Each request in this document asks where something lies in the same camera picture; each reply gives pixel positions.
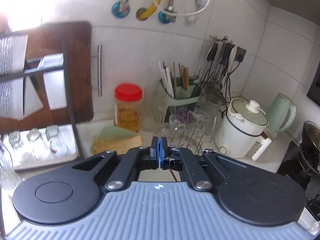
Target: round black pad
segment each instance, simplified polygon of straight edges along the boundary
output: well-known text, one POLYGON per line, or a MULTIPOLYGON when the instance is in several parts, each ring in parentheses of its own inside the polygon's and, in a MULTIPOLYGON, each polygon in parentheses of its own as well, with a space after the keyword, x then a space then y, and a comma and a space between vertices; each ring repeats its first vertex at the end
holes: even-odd
POLYGON ((38 224, 79 219, 99 202, 100 190, 90 171, 65 166, 22 182, 13 195, 18 215, 38 224))
POLYGON ((48 182, 36 189, 36 197, 46 203, 65 201, 71 197, 72 193, 72 187, 64 182, 48 182))
POLYGON ((281 188, 269 182, 253 183, 245 191, 253 201, 265 204, 277 202, 283 196, 281 188))
POLYGON ((305 192, 295 181, 267 171, 234 171, 218 190, 221 206, 231 215, 257 226, 298 221, 305 192))

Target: wooden cutting board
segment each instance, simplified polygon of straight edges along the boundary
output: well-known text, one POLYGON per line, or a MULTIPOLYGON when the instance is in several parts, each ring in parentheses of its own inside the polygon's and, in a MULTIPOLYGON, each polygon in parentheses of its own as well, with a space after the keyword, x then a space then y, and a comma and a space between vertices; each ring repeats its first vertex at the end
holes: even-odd
MULTIPOLYGON (((69 22, 45 24, 17 32, 17 34, 28 34, 26 60, 62 53, 60 42, 60 36, 62 36, 67 51, 70 92, 76 123, 87 122, 93 118, 90 69, 91 30, 92 27, 88 22, 69 22)), ((30 65, 31 68, 37 66, 37 62, 30 65)), ((67 108, 52 111, 49 109, 43 76, 37 75, 35 81, 37 93, 44 107, 21 121, 0 118, 0 134, 70 123, 67 108)))

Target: cabinet handle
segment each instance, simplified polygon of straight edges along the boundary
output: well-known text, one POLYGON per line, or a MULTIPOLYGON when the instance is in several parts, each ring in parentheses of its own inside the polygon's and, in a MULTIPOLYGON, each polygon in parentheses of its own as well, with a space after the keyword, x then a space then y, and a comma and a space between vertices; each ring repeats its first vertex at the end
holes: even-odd
POLYGON ((92 90, 97 90, 98 97, 102 97, 102 44, 98 45, 97 53, 91 53, 91 57, 97 57, 98 60, 98 85, 93 86, 92 90))

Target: mint green electric kettle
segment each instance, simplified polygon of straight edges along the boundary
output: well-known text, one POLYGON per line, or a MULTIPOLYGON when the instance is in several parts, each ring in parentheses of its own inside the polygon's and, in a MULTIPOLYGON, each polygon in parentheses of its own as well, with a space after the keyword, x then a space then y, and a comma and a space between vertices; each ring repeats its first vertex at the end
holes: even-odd
POLYGON ((267 128, 274 137, 278 133, 286 131, 296 116, 296 107, 292 100, 282 93, 278 93, 271 106, 266 111, 269 119, 267 128))

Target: kitchen counter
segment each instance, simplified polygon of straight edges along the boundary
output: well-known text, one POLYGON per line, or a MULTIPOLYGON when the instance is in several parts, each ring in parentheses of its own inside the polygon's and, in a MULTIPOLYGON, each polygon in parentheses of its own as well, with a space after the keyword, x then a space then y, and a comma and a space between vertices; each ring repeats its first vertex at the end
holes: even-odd
MULTIPOLYGON (((100 122, 89 122, 77 125, 79 135, 81 138, 81 143, 83 146, 84 156, 89 157, 91 156, 90 153, 90 146, 93 140, 93 137, 99 133, 99 131, 105 127, 113 124, 113 120, 107 121, 100 121, 100 122)), ((147 131, 141 131, 141 135, 143 136, 143 145, 150 146, 153 134, 147 131)), ((281 133, 279 136, 271 143, 271 145, 267 148, 267 150, 263 153, 263 155, 257 160, 253 161, 251 159, 252 155, 255 152, 253 148, 247 155, 241 159, 238 159, 241 162, 247 163, 249 165, 271 171, 277 172, 278 168, 280 167, 284 155, 287 151, 289 143, 294 140, 288 133, 281 133)), ((214 142, 204 143, 203 148, 213 148, 217 151, 217 147, 214 142)), ((23 179, 27 179, 31 176, 35 176, 49 170, 58 168, 63 166, 63 164, 51 166, 51 167, 44 167, 39 169, 33 169, 28 171, 19 171, 18 174, 23 179)), ((160 169, 156 171, 142 171, 139 177, 139 181, 174 181, 170 172, 162 171, 160 169)), ((17 213, 14 210, 12 205, 12 198, 2 190, 2 210, 3 210, 3 218, 4 218, 4 228, 5 231, 8 233, 10 232, 19 222, 19 218, 17 213)), ((301 225, 305 228, 308 228, 312 223, 314 223, 314 219, 310 217, 310 213, 305 209, 304 217, 299 220, 301 225)))

